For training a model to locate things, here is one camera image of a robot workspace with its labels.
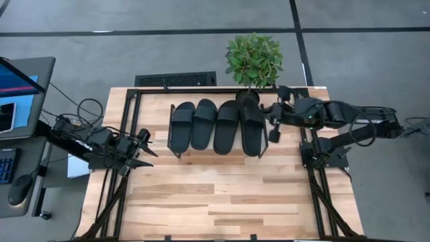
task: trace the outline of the computer mouse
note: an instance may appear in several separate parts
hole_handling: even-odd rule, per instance
[[[7,199],[12,206],[21,204],[26,199],[28,190],[33,184],[33,178],[30,175],[22,175],[16,179],[9,189]]]

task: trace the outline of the phone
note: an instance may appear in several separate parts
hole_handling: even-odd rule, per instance
[[[16,104],[3,104],[0,106],[0,134],[13,130],[15,124]]]

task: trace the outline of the monitor screen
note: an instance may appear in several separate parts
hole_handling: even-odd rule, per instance
[[[39,92],[36,86],[37,83],[29,77],[3,61],[0,62],[0,97],[36,94]]]

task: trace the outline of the wooden tabletop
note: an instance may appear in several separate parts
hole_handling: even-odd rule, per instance
[[[126,92],[123,87],[111,89],[103,125],[120,127]],[[324,87],[309,87],[309,94],[329,99]],[[274,93],[260,94],[260,102],[269,106],[276,97]],[[172,239],[249,239],[251,234],[259,239],[317,239],[308,175],[298,148],[298,128],[282,126],[279,143],[270,143],[261,159],[243,153],[240,127],[228,155],[213,151],[213,135],[205,151],[190,147],[181,159],[171,153],[167,148],[170,105],[186,101],[197,105],[202,98],[220,107],[234,99],[234,94],[142,96],[137,131],[150,130],[150,148],[159,157],[141,153],[140,159],[154,167],[141,167],[130,174],[120,239],[164,239],[165,235],[172,235]],[[126,130],[130,130],[133,107],[132,101]],[[325,128],[318,135],[331,137],[337,131]],[[362,234],[349,178],[336,168],[326,172],[333,205],[350,227]],[[95,219],[104,173],[95,171],[90,176],[77,236]],[[325,231],[330,234],[327,212],[321,206]],[[113,211],[108,235],[113,233],[116,208]]]

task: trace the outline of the keyboard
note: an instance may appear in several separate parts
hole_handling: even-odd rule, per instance
[[[17,149],[0,149],[0,184],[9,184],[13,179]]]

